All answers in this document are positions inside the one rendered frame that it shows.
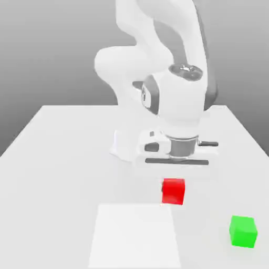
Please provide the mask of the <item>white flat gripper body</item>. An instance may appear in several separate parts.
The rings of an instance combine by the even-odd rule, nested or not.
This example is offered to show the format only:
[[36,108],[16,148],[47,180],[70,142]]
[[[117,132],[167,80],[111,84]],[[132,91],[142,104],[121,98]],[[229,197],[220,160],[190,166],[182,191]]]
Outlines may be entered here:
[[217,151],[198,151],[187,158],[173,158],[165,155],[148,154],[136,158],[136,172],[139,173],[198,173],[209,172],[218,162]]

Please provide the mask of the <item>small red cube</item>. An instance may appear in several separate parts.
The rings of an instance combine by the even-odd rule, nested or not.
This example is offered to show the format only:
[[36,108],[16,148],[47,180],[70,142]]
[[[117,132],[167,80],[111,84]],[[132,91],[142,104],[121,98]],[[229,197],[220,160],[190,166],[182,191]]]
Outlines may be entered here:
[[161,191],[162,203],[182,205],[185,195],[185,179],[164,178]]

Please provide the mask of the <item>small green cube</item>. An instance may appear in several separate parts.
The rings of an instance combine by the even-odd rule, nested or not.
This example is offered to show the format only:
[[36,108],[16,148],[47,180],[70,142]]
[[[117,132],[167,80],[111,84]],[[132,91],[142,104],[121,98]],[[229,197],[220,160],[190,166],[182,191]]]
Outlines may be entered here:
[[233,215],[229,226],[229,235],[233,246],[254,248],[258,235],[254,219]]

